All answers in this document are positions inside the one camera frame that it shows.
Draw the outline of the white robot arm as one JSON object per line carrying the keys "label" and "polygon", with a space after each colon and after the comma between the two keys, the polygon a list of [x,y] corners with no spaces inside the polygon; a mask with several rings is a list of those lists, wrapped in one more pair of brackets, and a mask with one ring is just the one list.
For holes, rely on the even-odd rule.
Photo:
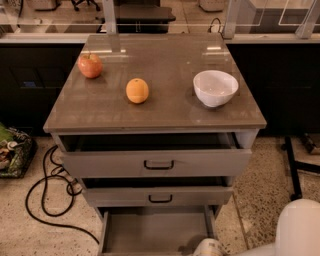
{"label": "white robot arm", "polygon": [[274,243],[226,255],[219,241],[206,238],[192,256],[320,256],[320,203],[299,199],[286,205],[278,219]]}

